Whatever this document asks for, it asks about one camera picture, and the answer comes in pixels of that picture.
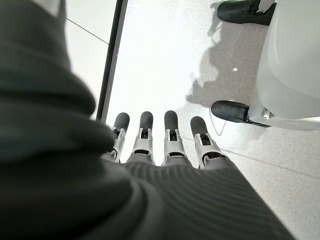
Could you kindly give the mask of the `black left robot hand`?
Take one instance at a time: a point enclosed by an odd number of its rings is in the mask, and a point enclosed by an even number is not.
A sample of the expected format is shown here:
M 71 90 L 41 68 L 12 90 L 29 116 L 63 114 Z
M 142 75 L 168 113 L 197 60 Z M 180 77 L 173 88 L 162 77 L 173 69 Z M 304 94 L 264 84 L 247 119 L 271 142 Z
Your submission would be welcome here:
M 108 155 L 112 131 L 71 71 L 63 0 L 0 3 L 3 240 L 291 240 L 224 155 L 196 169 Z

